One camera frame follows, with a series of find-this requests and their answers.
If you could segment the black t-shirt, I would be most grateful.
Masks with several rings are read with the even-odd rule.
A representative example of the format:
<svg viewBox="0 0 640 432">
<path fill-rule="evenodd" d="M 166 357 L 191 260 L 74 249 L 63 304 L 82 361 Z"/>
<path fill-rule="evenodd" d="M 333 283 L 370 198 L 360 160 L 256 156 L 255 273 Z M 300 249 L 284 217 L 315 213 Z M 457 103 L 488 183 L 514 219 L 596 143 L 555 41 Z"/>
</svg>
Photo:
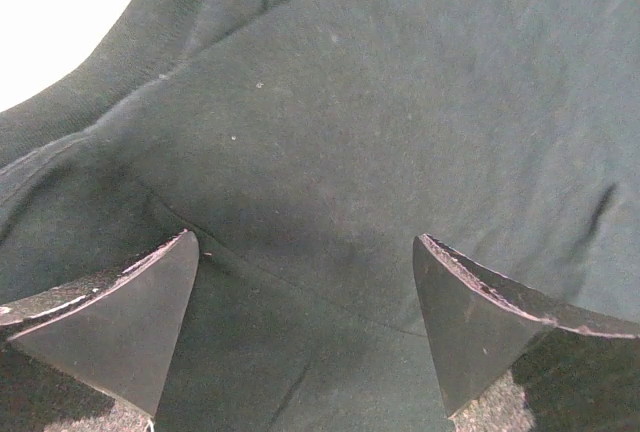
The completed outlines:
<svg viewBox="0 0 640 432">
<path fill-rule="evenodd" d="M 159 430 L 449 430 L 416 235 L 639 317 L 639 0 L 133 0 L 1 116 L 1 299 L 184 229 Z"/>
</svg>

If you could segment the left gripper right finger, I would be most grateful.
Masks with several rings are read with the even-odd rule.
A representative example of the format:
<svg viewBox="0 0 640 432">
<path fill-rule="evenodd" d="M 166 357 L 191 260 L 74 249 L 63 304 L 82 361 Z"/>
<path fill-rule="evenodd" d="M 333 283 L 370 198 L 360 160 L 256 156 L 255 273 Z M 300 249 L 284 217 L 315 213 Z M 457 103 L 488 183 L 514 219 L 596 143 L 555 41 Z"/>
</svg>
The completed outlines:
<svg viewBox="0 0 640 432">
<path fill-rule="evenodd" d="M 639 326 L 566 304 L 428 234 L 413 272 L 450 419 L 636 419 Z"/>
</svg>

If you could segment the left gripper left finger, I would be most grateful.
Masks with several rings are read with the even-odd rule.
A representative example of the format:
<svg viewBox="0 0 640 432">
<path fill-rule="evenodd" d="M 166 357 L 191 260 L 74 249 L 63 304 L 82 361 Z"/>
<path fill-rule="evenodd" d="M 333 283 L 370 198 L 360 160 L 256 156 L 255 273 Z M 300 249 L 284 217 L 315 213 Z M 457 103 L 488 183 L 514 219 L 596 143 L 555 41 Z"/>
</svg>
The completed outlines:
<svg viewBox="0 0 640 432">
<path fill-rule="evenodd" d="M 122 271 L 88 275 L 2 306 L 1 340 L 153 417 L 198 262 L 197 238 L 184 230 Z"/>
</svg>

